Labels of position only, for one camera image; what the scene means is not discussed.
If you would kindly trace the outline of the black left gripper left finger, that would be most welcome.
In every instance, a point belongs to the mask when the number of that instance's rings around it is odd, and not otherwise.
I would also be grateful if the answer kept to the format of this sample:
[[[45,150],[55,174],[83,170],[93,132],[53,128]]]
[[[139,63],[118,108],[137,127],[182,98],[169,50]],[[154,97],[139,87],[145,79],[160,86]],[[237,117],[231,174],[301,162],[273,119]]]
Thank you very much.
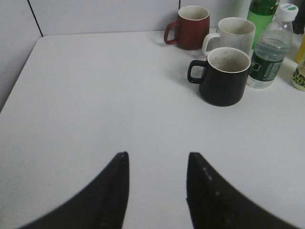
[[[117,153],[84,189],[25,229],[120,229],[129,198],[129,155]]]

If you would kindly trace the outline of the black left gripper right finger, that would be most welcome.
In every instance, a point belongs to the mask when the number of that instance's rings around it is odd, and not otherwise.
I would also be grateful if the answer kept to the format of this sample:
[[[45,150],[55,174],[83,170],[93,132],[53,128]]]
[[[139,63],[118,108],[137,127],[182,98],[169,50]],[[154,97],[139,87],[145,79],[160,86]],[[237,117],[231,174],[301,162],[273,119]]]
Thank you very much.
[[[293,229],[227,182],[197,152],[188,157],[187,203],[195,229]]]

